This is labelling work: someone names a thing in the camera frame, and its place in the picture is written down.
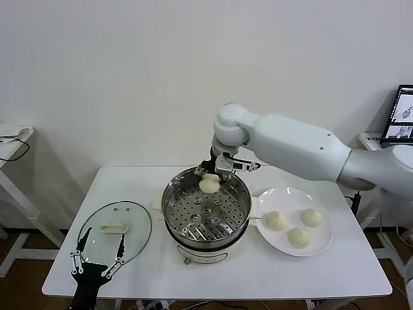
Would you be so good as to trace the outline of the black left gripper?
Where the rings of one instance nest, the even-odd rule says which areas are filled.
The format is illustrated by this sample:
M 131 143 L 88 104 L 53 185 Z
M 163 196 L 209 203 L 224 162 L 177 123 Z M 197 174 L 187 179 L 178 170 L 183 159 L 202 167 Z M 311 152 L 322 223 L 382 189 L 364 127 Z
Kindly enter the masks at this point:
M 119 247 L 117 248 L 114 262 L 107 265 L 97 263 L 83 263 L 82 253 L 92 230 L 89 227 L 86 233 L 77 242 L 76 248 L 70 252 L 72 261 L 71 274 L 77 283 L 76 291 L 71 303 L 71 309 L 94 309 L 97 302 L 97 295 L 101 286 L 109 282 L 108 278 L 125 264 L 125 235 L 122 234 Z

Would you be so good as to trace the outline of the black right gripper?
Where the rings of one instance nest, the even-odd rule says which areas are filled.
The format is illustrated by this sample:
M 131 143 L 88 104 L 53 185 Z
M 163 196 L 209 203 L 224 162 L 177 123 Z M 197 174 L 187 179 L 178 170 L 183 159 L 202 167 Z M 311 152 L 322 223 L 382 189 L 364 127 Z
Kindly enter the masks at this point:
M 220 185 L 224 185 L 232 179 L 231 172 L 222 173 L 217 168 L 217 159 L 222 155 L 222 152 L 216 147 L 210 148 L 210 160 L 202 161 L 195 169 L 195 174 L 203 176 L 206 173 L 220 175 Z

